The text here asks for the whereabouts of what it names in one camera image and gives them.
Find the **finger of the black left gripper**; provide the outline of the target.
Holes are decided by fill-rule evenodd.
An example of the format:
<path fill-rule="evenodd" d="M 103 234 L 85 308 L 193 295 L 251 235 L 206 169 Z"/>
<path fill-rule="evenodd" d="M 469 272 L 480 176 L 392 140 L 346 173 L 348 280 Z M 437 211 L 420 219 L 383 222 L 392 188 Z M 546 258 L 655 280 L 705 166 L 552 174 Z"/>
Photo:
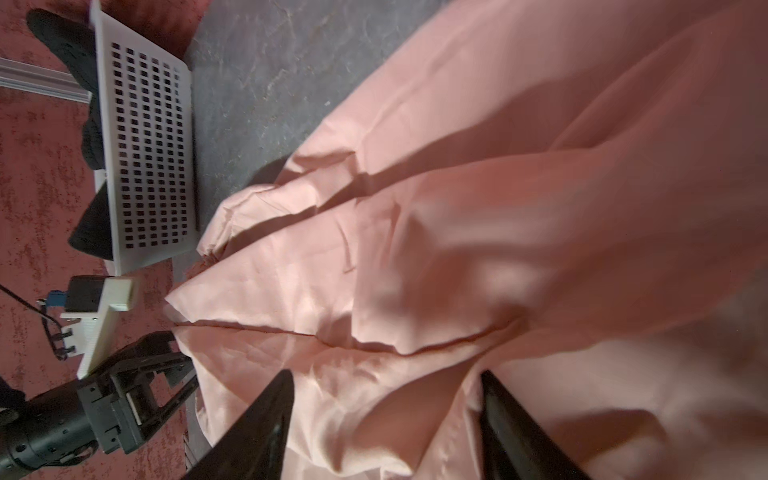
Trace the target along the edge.
<path fill-rule="evenodd" d="M 139 384 L 128 391 L 131 419 L 136 423 L 136 442 L 147 443 L 197 389 L 194 372 L 178 382 L 169 380 L 165 373 L 144 375 Z"/>
<path fill-rule="evenodd" d="M 125 376 L 129 382 L 139 374 L 163 374 L 169 384 L 180 384 L 192 371 L 192 361 L 174 349 L 170 331 L 147 334 L 115 353 L 110 373 Z"/>

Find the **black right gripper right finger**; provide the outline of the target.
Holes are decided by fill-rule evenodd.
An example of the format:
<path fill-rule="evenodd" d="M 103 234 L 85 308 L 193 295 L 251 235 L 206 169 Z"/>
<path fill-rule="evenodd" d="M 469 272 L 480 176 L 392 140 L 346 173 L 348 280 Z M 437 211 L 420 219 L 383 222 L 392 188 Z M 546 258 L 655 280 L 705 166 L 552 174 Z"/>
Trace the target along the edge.
<path fill-rule="evenodd" d="M 479 425 L 486 479 L 588 478 L 492 372 L 484 371 L 481 382 Z"/>

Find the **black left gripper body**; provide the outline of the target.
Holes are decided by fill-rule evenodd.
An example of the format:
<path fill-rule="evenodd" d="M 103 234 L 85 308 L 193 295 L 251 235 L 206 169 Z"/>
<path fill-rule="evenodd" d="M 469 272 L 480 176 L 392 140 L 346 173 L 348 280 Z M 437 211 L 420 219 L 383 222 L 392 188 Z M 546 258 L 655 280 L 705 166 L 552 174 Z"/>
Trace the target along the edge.
<path fill-rule="evenodd" d="M 125 376 L 111 374 L 110 359 L 113 355 L 80 382 L 77 394 L 95 439 L 104 453 L 122 449 L 130 454 L 146 443 L 136 442 L 136 423 L 131 419 L 128 391 L 137 386 L 147 374 L 133 377 L 132 382 Z"/>

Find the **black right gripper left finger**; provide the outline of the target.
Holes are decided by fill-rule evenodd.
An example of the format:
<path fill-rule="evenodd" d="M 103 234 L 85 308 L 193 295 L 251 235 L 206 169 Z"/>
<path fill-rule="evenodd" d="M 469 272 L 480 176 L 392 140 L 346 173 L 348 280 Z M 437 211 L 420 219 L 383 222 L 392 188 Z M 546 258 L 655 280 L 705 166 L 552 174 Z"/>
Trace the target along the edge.
<path fill-rule="evenodd" d="M 293 375 L 282 370 L 184 480 L 279 480 L 294 399 Z"/>

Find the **pink drawstring shorts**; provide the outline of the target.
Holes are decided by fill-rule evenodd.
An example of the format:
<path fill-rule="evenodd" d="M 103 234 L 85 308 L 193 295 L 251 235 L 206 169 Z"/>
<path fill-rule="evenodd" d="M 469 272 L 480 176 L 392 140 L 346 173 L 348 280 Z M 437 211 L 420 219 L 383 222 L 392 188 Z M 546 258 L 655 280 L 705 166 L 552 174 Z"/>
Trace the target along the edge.
<path fill-rule="evenodd" d="M 595 479 L 767 475 L 767 5 L 455 1 L 167 298 L 218 443 L 281 370 L 287 479 L 479 479 L 491 371 Z"/>

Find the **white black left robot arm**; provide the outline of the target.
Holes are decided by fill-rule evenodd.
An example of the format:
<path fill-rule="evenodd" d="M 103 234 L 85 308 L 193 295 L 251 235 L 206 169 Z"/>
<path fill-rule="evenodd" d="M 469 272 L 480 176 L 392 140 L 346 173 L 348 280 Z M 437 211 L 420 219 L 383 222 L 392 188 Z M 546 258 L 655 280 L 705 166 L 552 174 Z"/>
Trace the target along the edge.
<path fill-rule="evenodd" d="M 93 373 L 10 408 L 1 420 L 1 476 L 79 465 L 96 451 L 145 445 L 198 387 L 169 331 L 142 337 Z"/>

